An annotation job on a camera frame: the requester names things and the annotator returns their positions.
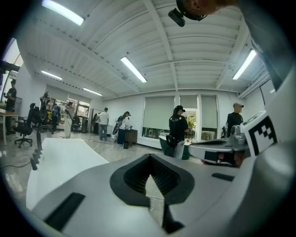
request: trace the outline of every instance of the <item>black slot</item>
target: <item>black slot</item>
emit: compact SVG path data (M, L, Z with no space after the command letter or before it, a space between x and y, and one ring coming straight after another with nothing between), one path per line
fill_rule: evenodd
M61 231L71 219L76 209L79 207L84 195L80 193L70 194L46 219L45 223L57 231Z

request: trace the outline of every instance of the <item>white ceiling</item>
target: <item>white ceiling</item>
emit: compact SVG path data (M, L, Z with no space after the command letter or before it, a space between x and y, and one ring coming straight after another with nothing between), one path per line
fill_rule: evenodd
M161 90L243 92L264 71L256 57L237 81L250 37L237 7L179 27L168 17L175 0L56 0L85 17L81 26L38 7L18 34L29 71L47 70L76 90L87 87L111 99ZM142 83L122 64L127 56Z

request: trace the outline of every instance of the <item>window blind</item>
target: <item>window blind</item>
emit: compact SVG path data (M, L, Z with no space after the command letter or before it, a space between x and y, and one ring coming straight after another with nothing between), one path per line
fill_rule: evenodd
M143 127L169 130L169 118L174 110L173 96L146 97Z
M202 127L217 128L216 97L202 96Z

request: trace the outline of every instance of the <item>gray floor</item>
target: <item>gray floor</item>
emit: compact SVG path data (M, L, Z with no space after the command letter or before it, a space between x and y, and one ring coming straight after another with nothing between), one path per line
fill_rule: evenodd
M46 133L42 134L42 139L46 137ZM64 133L58 132L53 135L53 137L61 138ZM0 158L0 166L2 175L11 190L12 195L15 197L16 201L25 206L27 183L31 171L31 165L26 165L22 168L16 168L12 166L4 167L7 165L22 166L30 161L30 157L37 147L36 143L36 133L33 132L28 138L33 139L33 146L30 147L28 143L25 143L20 149L18 145L14 144L15 139L19 139L17 135L7 136L7 146L4 147L3 141L1 141L0 150L2 151L2 157ZM104 159L109 162L117 161L131 156L137 156L147 153L162 153L160 150L150 149L142 147L139 145L130 147L129 149L123 149L123 147L117 146L117 144L112 144L112 140L108 138L105 143L99 142L98 136L93 136L91 134L75 133L72 134L71 138L80 138L83 140L93 140L92 142L86 142L94 151L100 154ZM158 190L156 184L152 178L149 178L146 184L147 196L151 200L150 212L154 219L161 224L163 215L163 196Z

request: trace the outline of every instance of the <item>white t-shirt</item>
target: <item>white t-shirt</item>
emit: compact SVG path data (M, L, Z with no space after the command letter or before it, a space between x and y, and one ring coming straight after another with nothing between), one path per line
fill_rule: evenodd
M108 119L109 119L109 114L107 112L102 112L98 115L100 118L100 124L101 125L107 125L108 124Z

